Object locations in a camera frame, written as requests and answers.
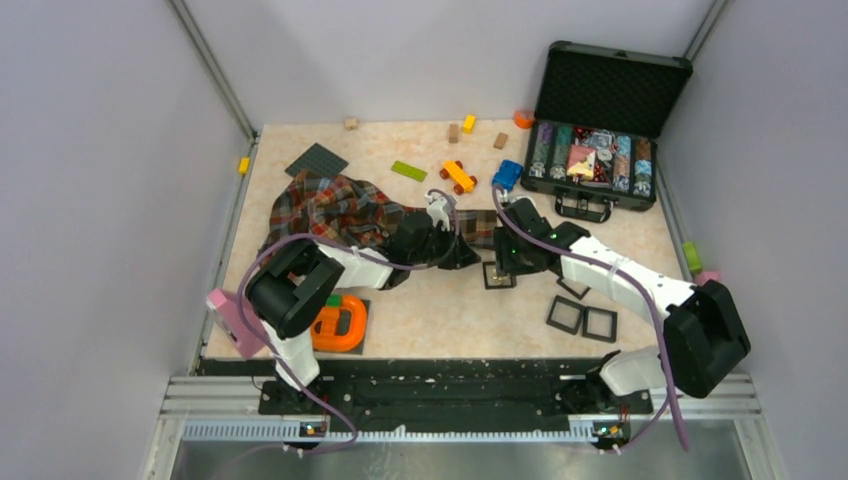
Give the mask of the plaid flannel shirt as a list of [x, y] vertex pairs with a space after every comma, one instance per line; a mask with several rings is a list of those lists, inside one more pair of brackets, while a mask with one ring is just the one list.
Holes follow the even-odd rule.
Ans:
[[[393, 252], [390, 239], [402, 221], [424, 214], [424, 207], [410, 207], [391, 200], [374, 184], [344, 175], [333, 178], [304, 170], [275, 200], [269, 234], [260, 248], [264, 253], [280, 239], [301, 233], [313, 234], [334, 244], [370, 248], [390, 262], [403, 265], [435, 265], [434, 240], [438, 232], [426, 234], [413, 247]], [[459, 228], [473, 249], [494, 250], [493, 210], [457, 210], [451, 223]]]

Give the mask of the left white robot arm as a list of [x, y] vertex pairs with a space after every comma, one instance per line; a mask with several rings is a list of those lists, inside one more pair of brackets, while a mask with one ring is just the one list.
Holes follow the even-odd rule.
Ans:
[[481, 261], [447, 218], [424, 212], [405, 215], [395, 232], [377, 248], [338, 248], [315, 235], [297, 234], [244, 286], [246, 301], [261, 320], [263, 338], [276, 357], [277, 376], [285, 382], [283, 401], [297, 413], [319, 404], [320, 373], [311, 325], [337, 289], [389, 290], [403, 283], [414, 267], [463, 269]]

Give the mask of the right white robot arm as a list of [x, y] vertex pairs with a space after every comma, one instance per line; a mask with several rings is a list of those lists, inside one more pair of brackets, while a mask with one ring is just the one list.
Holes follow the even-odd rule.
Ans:
[[732, 294], [721, 282], [697, 285], [660, 274], [572, 222], [553, 228], [527, 198], [499, 205], [497, 213], [506, 232], [554, 260], [563, 279], [604, 294], [654, 327], [656, 346], [613, 355], [588, 382], [594, 409], [612, 412], [627, 395], [660, 387], [704, 398], [750, 353]]

